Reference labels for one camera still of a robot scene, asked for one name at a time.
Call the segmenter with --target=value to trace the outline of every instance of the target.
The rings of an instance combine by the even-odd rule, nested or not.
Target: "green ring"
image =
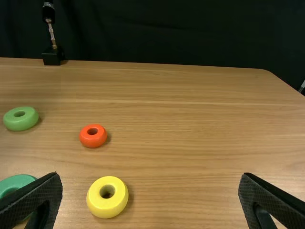
[[[28,185],[29,183],[35,180],[37,180],[37,178],[31,175],[20,174],[20,175],[8,177],[3,181],[0,181],[0,199],[18,190],[19,188]]]
[[[33,127],[38,119],[39,115],[33,107],[21,106],[5,113],[3,123],[9,130],[21,131]]]

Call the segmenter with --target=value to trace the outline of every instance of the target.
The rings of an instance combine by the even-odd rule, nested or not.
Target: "plastic ring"
[[[33,127],[38,119],[39,115],[33,107],[21,106],[5,113],[3,123],[9,130],[21,131]]]
[[[8,178],[4,179],[3,181],[0,181],[0,199],[5,197],[6,195],[13,193],[14,191],[18,190],[19,188],[22,188],[22,187],[28,185],[29,183],[31,183],[35,180],[37,180],[37,178],[35,178],[31,175],[20,174],[20,175],[8,177]]]
[[[108,219],[120,214],[128,201],[128,189],[117,177],[97,179],[87,193],[89,211],[100,218]]]
[[[106,141],[106,139],[106,130],[99,124],[87,125],[80,132],[80,141],[88,148],[99,147]]]

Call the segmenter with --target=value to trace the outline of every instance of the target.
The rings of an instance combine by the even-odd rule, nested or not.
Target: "orange ring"
[[[80,141],[88,148],[99,147],[106,141],[106,139],[106,130],[99,124],[87,125],[80,132]]]

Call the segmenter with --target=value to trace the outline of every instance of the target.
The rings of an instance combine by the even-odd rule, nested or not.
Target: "textured gripper pad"
[[[305,229],[305,203],[253,174],[242,175],[238,196],[250,229],[261,229],[255,206],[269,212],[288,229]]]
[[[51,229],[62,199],[57,173],[49,173],[0,200],[0,229],[11,229],[33,212],[25,229]]]

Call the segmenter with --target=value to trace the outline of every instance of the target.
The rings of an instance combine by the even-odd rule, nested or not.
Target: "table surface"
[[[0,58],[0,72],[0,115],[33,106],[41,117],[22,132],[0,125],[0,180],[58,172],[56,229],[245,229],[244,172],[305,199],[305,99],[268,71]],[[78,136],[93,123],[110,138],[88,149]],[[86,206],[103,176],[130,192],[112,219]]]

